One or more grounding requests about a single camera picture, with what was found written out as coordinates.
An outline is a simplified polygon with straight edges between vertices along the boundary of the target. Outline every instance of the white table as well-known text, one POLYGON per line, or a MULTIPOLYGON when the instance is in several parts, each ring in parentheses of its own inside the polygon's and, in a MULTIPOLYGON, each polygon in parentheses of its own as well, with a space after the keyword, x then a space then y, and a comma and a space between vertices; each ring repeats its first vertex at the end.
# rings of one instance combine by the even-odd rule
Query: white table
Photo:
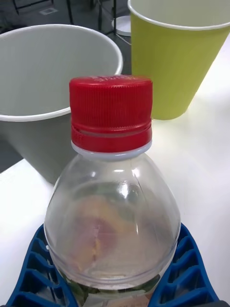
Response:
MULTIPOLYGON (((153 122, 148 155, 176 197, 214 290, 230 303, 230 37, 188 111, 153 122)), ((0 175, 0 305, 15 287, 51 194, 25 160, 0 175)))

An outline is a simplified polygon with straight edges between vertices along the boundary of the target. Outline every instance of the gray floor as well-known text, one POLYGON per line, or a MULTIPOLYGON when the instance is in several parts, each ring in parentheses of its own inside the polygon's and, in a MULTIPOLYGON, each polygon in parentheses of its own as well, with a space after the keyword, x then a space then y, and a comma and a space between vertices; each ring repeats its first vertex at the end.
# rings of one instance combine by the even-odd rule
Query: gray floor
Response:
MULTIPOLYGON (((33 2, 33 0, 15 0, 18 6, 22 6, 33 2)), ((103 33, 112 29, 111 14, 113 0, 103 1, 103 33)), ((128 14, 127 0, 117 0, 117 16, 128 14)), ((89 0, 71 0, 71 7, 75 25, 85 26, 91 29, 98 30, 98 5, 93 10, 90 10, 89 0)), ((0 25, 4 24, 23 24, 26 26, 36 24, 69 24, 68 10, 66 0, 54 0, 54 5, 51 1, 33 5, 29 8, 19 10, 17 15, 12 0, 0 1, 0 25), (48 15, 43 15, 41 11, 54 7, 57 12, 48 15)), ((124 57, 123 73, 131 73, 131 55, 130 46, 120 38, 111 34, 109 36, 120 47, 124 57)), ((4 140, 0 140, 0 172, 14 165, 21 160, 21 156, 4 140)))

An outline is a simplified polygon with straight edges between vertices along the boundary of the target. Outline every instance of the red bottle cap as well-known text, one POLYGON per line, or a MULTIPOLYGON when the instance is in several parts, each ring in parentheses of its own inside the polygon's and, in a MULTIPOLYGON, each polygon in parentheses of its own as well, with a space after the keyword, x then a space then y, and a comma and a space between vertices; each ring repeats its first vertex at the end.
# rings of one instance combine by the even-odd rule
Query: red bottle cap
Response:
POLYGON ((72 142, 85 150, 119 153, 151 141, 152 82, 134 76, 72 79, 72 142))

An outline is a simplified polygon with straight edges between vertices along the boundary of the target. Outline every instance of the green paper cup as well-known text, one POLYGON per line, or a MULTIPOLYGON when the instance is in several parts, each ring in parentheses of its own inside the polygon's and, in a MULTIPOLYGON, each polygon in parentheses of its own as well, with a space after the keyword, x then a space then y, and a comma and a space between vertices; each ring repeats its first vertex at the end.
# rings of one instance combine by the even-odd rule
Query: green paper cup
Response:
POLYGON ((183 114, 230 32, 230 0, 128 0, 132 73, 153 81, 152 117, 183 114))

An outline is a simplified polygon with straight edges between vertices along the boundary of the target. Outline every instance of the clear plastic bottle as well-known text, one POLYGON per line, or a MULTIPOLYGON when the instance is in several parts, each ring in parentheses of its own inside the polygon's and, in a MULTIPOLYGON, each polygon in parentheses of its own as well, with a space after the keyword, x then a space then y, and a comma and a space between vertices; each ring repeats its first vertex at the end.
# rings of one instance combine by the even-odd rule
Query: clear plastic bottle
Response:
POLYGON ((87 287, 91 294, 153 289, 174 255, 179 210, 145 154, 151 106, 147 78, 70 82, 78 154, 55 186, 45 233, 53 262, 81 305, 87 287))

